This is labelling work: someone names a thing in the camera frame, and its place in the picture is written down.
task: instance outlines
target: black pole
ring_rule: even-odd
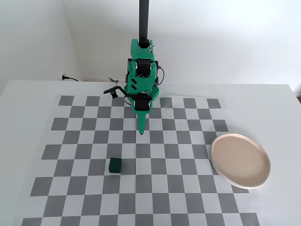
[[[147,48],[150,45],[147,39],[149,4],[150,0],[139,0],[139,46],[141,48]]]

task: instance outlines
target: green cube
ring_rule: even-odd
[[[121,172],[122,159],[120,158],[111,158],[109,164],[110,173],[120,173]]]

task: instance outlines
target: white wall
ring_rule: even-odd
[[[82,75],[125,79],[138,0],[63,0]],[[284,83],[301,92],[299,0],[150,0],[166,82]]]
[[[62,0],[0,0],[0,93],[8,80],[81,79]]]

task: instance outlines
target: checkerboard mat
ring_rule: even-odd
[[[162,97],[140,135],[122,97],[61,96],[22,226],[259,226],[209,160],[223,118],[218,99]]]

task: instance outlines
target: table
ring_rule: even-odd
[[[31,161],[57,95],[100,95],[106,82],[10,81],[0,98],[0,224],[10,225]],[[250,190],[261,226],[300,225],[298,175],[301,105],[287,85],[162,84],[160,97],[220,100],[229,131],[257,141],[268,153],[266,184]]]

